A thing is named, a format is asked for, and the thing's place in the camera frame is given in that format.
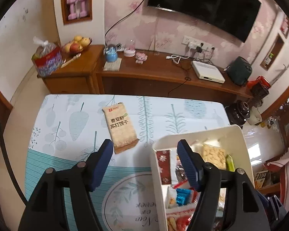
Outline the red white candy bag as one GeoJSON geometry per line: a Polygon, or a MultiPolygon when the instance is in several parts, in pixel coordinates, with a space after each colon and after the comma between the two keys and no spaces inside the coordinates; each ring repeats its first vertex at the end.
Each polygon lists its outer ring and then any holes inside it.
{"type": "Polygon", "coordinates": [[[194,204],[166,209],[167,230],[186,231],[195,209],[196,205],[194,204]]]}

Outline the dark green appliance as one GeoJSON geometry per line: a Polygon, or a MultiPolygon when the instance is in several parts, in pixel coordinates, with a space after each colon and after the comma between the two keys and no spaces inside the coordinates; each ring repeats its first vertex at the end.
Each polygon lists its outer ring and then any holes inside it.
{"type": "Polygon", "coordinates": [[[250,75],[252,74],[252,67],[249,62],[238,56],[227,68],[227,75],[230,80],[239,86],[247,84],[250,75]]]}

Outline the red bag of bread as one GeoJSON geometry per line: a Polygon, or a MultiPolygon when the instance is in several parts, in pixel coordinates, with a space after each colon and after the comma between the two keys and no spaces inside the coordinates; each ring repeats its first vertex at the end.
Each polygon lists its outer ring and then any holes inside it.
{"type": "Polygon", "coordinates": [[[63,64],[61,48],[53,42],[43,41],[37,37],[33,37],[33,43],[38,46],[32,56],[38,75],[50,76],[63,64]]]}

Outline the white set-top box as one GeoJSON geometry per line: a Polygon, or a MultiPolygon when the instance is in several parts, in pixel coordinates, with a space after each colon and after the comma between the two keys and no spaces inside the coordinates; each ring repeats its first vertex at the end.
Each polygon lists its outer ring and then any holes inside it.
{"type": "Polygon", "coordinates": [[[199,79],[213,81],[220,84],[225,82],[225,78],[223,77],[222,73],[214,65],[193,60],[192,67],[199,79]]]}

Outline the beige soda cracker packet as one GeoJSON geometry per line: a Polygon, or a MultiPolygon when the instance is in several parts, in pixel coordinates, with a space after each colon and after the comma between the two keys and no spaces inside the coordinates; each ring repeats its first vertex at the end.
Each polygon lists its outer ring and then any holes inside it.
{"type": "Polygon", "coordinates": [[[133,123],[123,103],[102,108],[115,154],[122,153],[136,146],[137,137],[133,123]]]}

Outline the small blue snack packet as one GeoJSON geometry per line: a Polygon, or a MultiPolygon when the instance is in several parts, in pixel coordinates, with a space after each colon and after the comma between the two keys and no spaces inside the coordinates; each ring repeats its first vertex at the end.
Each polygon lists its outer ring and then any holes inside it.
{"type": "Polygon", "coordinates": [[[167,189],[167,195],[165,200],[165,207],[172,209],[175,207],[181,207],[194,202],[193,189],[173,188],[171,186],[167,189]]]}

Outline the green small snack packet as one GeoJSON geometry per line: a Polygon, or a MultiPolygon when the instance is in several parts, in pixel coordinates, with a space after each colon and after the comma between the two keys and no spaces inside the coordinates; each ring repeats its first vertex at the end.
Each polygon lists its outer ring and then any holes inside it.
{"type": "Polygon", "coordinates": [[[230,155],[226,156],[226,165],[228,171],[235,172],[234,161],[230,155]]]}

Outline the patterned tablecloth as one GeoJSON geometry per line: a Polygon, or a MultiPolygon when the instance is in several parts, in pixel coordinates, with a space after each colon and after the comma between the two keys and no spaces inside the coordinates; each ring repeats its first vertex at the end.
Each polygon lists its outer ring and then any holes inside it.
{"type": "Polygon", "coordinates": [[[126,95],[48,95],[37,114],[25,169],[30,197],[45,169],[86,160],[110,137],[103,108],[123,103],[138,143],[113,154],[101,185],[90,194],[103,230],[158,230],[150,166],[152,145],[172,134],[229,125],[222,104],[126,95]]]}

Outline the white plastic storage bin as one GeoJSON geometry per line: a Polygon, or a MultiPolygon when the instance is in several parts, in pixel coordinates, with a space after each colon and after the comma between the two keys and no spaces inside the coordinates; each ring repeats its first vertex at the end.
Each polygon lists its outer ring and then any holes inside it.
{"type": "Polygon", "coordinates": [[[176,151],[180,140],[185,139],[194,152],[203,154],[203,145],[222,148],[225,153],[234,160],[235,168],[242,168],[254,183],[253,170],[250,162],[246,142],[241,128],[237,125],[230,125],[212,130],[202,130],[184,134],[168,135],[157,140],[150,152],[150,163],[155,191],[156,210],[160,230],[167,230],[165,198],[168,185],[162,185],[160,169],[156,153],[158,151],[176,151]]]}

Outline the blue kettle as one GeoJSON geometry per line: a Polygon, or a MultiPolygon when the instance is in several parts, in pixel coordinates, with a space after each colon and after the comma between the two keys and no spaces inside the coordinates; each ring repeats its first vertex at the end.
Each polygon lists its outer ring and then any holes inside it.
{"type": "Polygon", "coordinates": [[[107,45],[104,49],[104,55],[107,62],[115,62],[118,59],[117,46],[114,44],[107,45]]]}

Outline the red patterned snack packet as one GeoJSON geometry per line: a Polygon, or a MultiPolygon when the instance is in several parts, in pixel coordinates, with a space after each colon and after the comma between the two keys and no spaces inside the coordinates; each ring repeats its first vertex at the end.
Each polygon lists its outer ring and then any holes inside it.
{"type": "Polygon", "coordinates": [[[171,169],[170,169],[170,151],[160,150],[156,152],[158,160],[159,173],[163,185],[171,184],[171,169]]]}

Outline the wooden TV cabinet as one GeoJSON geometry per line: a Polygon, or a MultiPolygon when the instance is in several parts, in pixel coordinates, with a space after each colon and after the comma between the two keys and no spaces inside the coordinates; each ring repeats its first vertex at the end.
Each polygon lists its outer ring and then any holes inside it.
{"type": "Polygon", "coordinates": [[[147,51],[148,59],[137,64],[132,57],[122,59],[118,71],[104,71],[106,62],[102,45],[91,45],[67,66],[43,78],[51,94],[145,95],[214,101],[229,105],[253,96],[247,87],[199,79],[194,70],[176,66],[165,53],[147,51]]]}

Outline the yellow rice cracker pack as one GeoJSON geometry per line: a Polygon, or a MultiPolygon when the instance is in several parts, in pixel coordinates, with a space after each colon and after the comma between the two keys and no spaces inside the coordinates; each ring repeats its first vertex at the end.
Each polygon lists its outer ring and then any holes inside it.
{"type": "Polygon", "coordinates": [[[218,169],[226,170],[226,152],[223,148],[203,144],[202,159],[205,162],[212,163],[218,169]]]}

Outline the dark nut snack bag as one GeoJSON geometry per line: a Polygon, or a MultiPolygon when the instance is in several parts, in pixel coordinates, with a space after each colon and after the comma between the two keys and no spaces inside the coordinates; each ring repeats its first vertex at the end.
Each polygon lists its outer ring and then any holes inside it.
{"type": "Polygon", "coordinates": [[[187,180],[187,176],[181,162],[176,163],[175,173],[178,182],[183,182],[187,180]]]}

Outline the teal striped placemat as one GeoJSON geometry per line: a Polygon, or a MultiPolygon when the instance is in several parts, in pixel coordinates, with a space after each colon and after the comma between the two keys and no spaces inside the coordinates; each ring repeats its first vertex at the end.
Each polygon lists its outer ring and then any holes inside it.
{"type": "Polygon", "coordinates": [[[89,192],[87,159],[98,149],[53,154],[28,151],[28,203],[20,230],[158,230],[149,156],[139,146],[112,158],[99,187],[89,192]]]}

